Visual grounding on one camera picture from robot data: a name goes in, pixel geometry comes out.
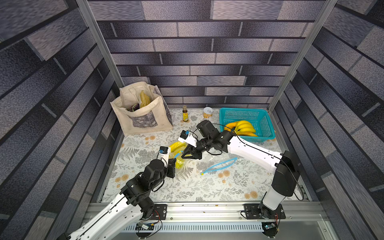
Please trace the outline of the circuit board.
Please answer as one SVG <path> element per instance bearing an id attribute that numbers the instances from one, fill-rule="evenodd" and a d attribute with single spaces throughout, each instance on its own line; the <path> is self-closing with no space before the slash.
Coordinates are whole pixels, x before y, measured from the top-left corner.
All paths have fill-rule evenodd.
<path id="1" fill-rule="evenodd" d="M 155 226 L 157 223 L 142 223 L 139 222 L 136 224 L 135 231 L 141 232 L 141 231 L 150 231 L 153 232 L 155 230 Z"/>
<path id="2" fill-rule="evenodd" d="M 276 229 L 277 225 L 275 223 L 262 223 L 262 228 L 264 231 Z"/>

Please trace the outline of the yellow item in tote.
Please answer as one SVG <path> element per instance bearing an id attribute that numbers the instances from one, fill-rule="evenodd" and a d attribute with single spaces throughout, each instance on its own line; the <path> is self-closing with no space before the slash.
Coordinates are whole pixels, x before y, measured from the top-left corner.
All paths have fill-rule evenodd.
<path id="1" fill-rule="evenodd" d="M 141 99 L 141 103 L 140 103 L 140 108 L 141 109 L 146 107 L 147 105 L 149 105 L 151 103 L 150 97 L 147 94 L 145 94 L 144 91 L 141 91 L 140 99 Z"/>

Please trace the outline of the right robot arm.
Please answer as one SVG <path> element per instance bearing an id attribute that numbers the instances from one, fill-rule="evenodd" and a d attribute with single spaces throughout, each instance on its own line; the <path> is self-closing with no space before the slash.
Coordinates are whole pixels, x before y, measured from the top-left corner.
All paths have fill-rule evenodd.
<path id="1" fill-rule="evenodd" d="M 200 122 L 197 130 L 202 135 L 200 140 L 190 131 L 181 132 L 178 141 L 188 144 L 182 158 L 201 160 L 203 152 L 215 149 L 222 153 L 237 155 L 263 167 L 272 173 L 274 178 L 257 208 L 259 219 L 282 219 L 279 216 L 283 210 L 281 202 L 286 197 L 294 195 L 295 188 L 299 184 L 300 172 L 295 162 L 296 157 L 288 151 L 280 154 L 247 142 L 226 126 L 219 132 L 208 120 Z"/>

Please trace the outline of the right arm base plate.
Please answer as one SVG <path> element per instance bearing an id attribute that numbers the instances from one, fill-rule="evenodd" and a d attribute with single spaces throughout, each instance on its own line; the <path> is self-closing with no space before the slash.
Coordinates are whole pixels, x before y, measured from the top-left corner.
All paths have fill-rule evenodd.
<path id="1" fill-rule="evenodd" d="M 282 204 L 279 204 L 276 210 L 270 210 L 260 204 L 244 204 L 245 217 L 248 220 L 284 220 L 286 214 Z"/>

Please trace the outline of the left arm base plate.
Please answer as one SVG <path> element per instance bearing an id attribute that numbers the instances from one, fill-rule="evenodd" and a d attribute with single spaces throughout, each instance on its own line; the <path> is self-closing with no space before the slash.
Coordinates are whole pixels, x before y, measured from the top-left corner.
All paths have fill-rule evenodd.
<path id="1" fill-rule="evenodd" d="M 149 211 L 143 214 L 142 220 L 165 220 L 167 212 L 167 204 L 155 204 Z"/>

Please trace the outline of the left circuit board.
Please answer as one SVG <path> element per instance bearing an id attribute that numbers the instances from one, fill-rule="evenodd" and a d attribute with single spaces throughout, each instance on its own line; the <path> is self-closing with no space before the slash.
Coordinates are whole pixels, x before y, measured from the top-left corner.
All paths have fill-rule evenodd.
<path id="1" fill-rule="evenodd" d="M 155 230 L 155 226 L 157 223 L 142 223 L 139 222 L 136 224 L 135 231 L 141 232 L 141 231 L 150 231 L 153 232 Z"/>

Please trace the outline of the right circuit board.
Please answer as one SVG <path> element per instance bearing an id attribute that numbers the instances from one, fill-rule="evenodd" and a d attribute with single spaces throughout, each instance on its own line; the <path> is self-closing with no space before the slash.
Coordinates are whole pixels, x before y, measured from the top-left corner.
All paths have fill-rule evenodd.
<path id="1" fill-rule="evenodd" d="M 262 228 L 264 231 L 276 229 L 277 225 L 275 223 L 262 223 Z"/>

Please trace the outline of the small yellow tin can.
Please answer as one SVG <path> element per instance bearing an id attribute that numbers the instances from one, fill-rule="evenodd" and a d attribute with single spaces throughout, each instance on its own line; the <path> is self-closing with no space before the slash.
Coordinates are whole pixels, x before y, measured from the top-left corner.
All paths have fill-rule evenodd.
<path id="1" fill-rule="evenodd" d="M 203 109 L 203 117 L 208 119 L 208 118 L 211 118 L 212 116 L 213 116 L 213 109 L 210 107 L 205 107 Z"/>

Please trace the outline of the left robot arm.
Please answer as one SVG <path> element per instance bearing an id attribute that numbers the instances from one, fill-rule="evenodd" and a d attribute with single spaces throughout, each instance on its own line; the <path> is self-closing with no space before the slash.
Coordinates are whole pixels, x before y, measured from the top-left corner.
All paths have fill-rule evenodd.
<path id="1" fill-rule="evenodd" d="M 176 159 L 155 159 L 143 172 L 129 180 L 115 199 L 88 223 L 59 240 L 111 240 L 128 225 L 148 219 L 154 211 L 150 193 L 166 177 L 175 177 Z"/>

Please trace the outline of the beige canvas tote bag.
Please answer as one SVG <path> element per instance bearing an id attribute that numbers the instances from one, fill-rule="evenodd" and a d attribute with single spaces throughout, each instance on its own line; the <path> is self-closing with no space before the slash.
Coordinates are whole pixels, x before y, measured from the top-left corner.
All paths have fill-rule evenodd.
<path id="1" fill-rule="evenodd" d="M 158 86 L 137 82 L 119 89 L 120 96 L 111 102 L 124 136 L 169 131 L 173 121 L 169 107 Z M 144 91 L 151 103 L 140 108 L 140 93 Z"/>

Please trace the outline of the teal plastic basket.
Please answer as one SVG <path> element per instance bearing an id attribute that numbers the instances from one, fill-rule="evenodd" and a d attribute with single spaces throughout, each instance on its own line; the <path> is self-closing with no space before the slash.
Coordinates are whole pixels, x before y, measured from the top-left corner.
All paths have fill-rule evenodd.
<path id="1" fill-rule="evenodd" d="M 256 137 L 240 136 L 245 141 L 251 143 L 263 143 L 267 140 L 275 138 L 275 130 L 271 119 L 266 110 L 259 109 L 240 109 L 240 108 L 221 108 L 220 114 L 221 131 L 226 129 L 225 126 L 238 121 L 248 121 L 256 130 Z"/>

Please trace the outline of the single orange banana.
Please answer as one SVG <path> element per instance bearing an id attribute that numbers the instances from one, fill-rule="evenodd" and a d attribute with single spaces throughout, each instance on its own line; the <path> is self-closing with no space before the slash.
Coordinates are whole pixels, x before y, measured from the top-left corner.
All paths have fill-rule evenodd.
<path id="1" fill-rule="evenodd" d="M 228 123 L 227 125 L 224 126 L 224 130 L 232 132 L 236 128 L 237 123 L 238 122 Z"/>

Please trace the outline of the small brown sauce bottle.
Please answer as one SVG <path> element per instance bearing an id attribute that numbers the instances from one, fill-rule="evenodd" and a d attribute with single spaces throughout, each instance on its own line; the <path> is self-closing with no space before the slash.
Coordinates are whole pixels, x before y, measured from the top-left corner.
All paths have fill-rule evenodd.
<path id="1" fill-rule="evenodd" d="M 189 120 L 189 114 L 187 106 L 183 106 L 183 121 L 187 122 Z"/>

